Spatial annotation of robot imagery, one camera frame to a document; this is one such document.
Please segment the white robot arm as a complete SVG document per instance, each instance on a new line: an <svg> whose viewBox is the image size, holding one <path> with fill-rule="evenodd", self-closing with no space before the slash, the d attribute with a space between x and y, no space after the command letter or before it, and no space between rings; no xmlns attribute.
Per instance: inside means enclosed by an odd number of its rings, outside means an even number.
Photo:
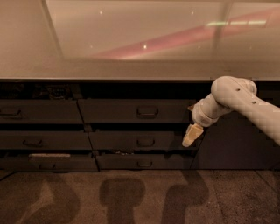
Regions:
<svg viewBox="0 0 280 224"><path fill-rule="evenodd" d="M190 124L182 140L189 147L201 136L205 127L216 123L221 116L237 111L259 130L280 145L280 108L256 96L252 80L222 76L211 86L211 93L189 109L194 124Z"/></svg>

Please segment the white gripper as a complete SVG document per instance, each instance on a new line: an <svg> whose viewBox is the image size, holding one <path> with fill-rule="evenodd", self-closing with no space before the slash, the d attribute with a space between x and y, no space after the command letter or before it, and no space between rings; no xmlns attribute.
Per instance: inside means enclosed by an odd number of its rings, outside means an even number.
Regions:
<svg viewBox="0 0 280 224"><path fill-rule="evenodd" d="M192 120L183 137L182 145L189 147L204 132L203 127L209 127L216 123L225 114L225 107L220 105L213 97L199 100L188 107L192 112Z"/></svg>

